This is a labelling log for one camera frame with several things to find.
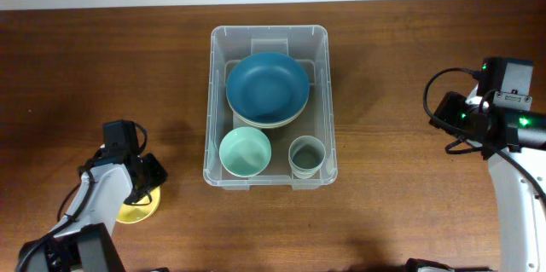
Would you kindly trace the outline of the yellow plastic bowl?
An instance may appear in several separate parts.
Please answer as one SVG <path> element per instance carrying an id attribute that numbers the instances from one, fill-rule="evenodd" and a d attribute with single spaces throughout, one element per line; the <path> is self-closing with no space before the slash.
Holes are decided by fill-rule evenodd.
<path id="1" fill-rule="evenodd" d="M 135 205 L 123 204 L 116 218 L 117 223 L 133 224 L 151 217 L 160 205 L 161 189 L 153 189 L 150 196 L 145 195 Z"/>

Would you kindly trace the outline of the green plastic bowl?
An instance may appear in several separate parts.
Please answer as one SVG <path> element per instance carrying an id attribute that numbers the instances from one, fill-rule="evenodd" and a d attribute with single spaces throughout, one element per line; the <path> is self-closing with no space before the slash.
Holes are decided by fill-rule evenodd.
<path id="1" fill-rule="evenodd" d="M 270 163 L 272 147 L 261 130 L 241 127 L 222 139 L 219 157 L 226 171 L 264 171 Z"/>

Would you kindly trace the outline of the beige bowl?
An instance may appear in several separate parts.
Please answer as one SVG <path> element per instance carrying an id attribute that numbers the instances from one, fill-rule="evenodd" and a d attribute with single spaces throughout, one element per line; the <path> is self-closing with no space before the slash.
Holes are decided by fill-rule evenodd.
<path id="1" fill-rule="evenodd" d="M 291 122 L 293 122 L 301 113 L 303 112 L 303 109 L 301 109 L 299 112 L 297 112 L 294 116 L 288 118 L 288 119 L 284 119 L 282 121 L 279 121 L 279 122 L 275 122 L 275 123 L 258 123 L 258 122 L 253 122 L 252 120 L 249 120 L 249 119 L 245 119 L 242 115 L 240 115 L 238 112 L 236 112 L 234 110 L 234 115 L 239 119 L 241 120 L 243 123 L 245 124 L 249 124 L 251 125 L 252 127 L 256 127 L 256 128 L 259 128 L 259 129 L 275 129 L 275 128 L 279 128 L 279 127 L 282 127 L 284 125 L 287 125 Z"/>
<path id="2" fill-rule="evenodd" d="M 245 119 L 258 123 L 275 123 L 294 116 L 301 109 L 304 112 L 307 99 L 300 103 L 299 99 L 294 100 L 289 93 L 277 96 L 256 92 L 255 95 L 227 96 L 226 101 L 232 112 L 235 110 Z"/>

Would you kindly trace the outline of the clear plastic storage container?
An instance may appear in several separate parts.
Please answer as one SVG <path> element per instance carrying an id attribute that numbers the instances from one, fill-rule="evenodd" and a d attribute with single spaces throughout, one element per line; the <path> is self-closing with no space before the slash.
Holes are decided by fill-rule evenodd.
<path id="1" fill-rule="evenodd" d="M 310 80 L 310 96 L 303 114 L 291 124 L 267 129 L 272 146 L 268 167 L 255 177 L 235 177 L 223 167 L 218 150 L 233 128 L 233 113 L 226 101 L 229 73 L 242 59 L 262 52 L 288 55 L 300 63 Z M 290 144 L 299 136 L 314 136 L 326 148 L 321 169 L 299 179 L 288 163 Z M 334 107 L 329 64 L 328 32 L 319 25 L 219 26 L 212 30 L 203 177 L 213 187 L 248 190 L 252 186 L 289 185 L 315 189 L 338 176 Z"/>

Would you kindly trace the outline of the blue plastic bowl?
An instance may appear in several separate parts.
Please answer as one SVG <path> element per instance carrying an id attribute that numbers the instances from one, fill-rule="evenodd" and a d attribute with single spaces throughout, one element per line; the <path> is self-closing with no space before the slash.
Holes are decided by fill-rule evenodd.
<path id="1" fill-rule="evenodd" d="M 309 98 L 306 70 L 288 55 L 272 52 L 249 55 L 233 67 L 226 98 L 244 119 L 276 124 L 302 110 Z"/>

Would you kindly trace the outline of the grey translucent plastic cup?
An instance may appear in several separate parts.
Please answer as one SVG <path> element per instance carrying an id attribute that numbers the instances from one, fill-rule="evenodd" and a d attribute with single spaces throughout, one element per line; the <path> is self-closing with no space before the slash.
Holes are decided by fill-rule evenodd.
<path id="1" fill-rule="evenodd" d="M 324 162 L 325 158 L 326 148 L 314 136 L 300 136 L 291 143 L 288 149 L 288 161 L 290 159 L 311 159 Z"/>

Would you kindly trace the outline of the white plastic bowl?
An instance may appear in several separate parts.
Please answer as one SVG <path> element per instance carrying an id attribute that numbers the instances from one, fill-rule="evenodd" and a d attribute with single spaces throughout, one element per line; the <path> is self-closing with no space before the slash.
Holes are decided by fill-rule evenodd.
<path id="1" fill-rule="evenodd" d="M 255 176 L 261 174 L 262 172 L 263 171 L 243 171 L 243 172 L 228 171 L 228 173 L 230 173 L 231 175 L 233 175 L 235 177 L 242 177 L 242 178 L 255 177 Z"/>

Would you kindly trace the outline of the cream plastic cup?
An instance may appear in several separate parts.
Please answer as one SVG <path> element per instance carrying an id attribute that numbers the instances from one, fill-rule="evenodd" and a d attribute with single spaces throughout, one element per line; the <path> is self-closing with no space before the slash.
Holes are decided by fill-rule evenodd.
<path id="1" fill-rule="evenodd" d="M 317 171 L 296 171 L 293 170 L 293 174 L 298 177 L 299 179 L 308 179 L 313 177 Z"/>

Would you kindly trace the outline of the green plastic cup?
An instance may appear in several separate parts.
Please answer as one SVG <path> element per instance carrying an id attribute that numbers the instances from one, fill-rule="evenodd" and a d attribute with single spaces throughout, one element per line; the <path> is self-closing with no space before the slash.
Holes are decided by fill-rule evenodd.
<path id="1" fill-rule="evenodd" d="M 315 175 L 321 169 L 324 162 L 311 159 L 290 159 L 289 164 L 294 175 L 306 179 Z"/>

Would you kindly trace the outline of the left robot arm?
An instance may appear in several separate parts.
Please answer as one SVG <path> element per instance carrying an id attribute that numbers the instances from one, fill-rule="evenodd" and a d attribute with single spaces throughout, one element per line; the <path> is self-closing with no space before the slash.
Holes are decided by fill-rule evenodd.
<path id="1" fill-rule="evenodd" d="M 122 119 L 102 130 L 103 144 L 78 168 L 80 182 L 61 203 L 56 225 L 23 245 L 17 270 L 124 270 L 113 228 L 154 214 L 168 175 L 138 139 L 147 134 L 141 125 Z"/>

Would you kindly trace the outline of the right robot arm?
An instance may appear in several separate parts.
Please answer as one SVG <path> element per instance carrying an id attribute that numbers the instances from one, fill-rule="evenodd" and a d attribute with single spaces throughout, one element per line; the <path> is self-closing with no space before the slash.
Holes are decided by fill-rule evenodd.
<path id="1" fill-rule="evenodd" d="M 455 141 L 448 154 L 479 152 L 497 198 L 503 271 L 545 269 L 545 116 L 531 110 L 533 64 L 486 57 L 469 95 L 447 92 L 430 125 Z M 459 146 L 466 143 L 465 150 Z"/>

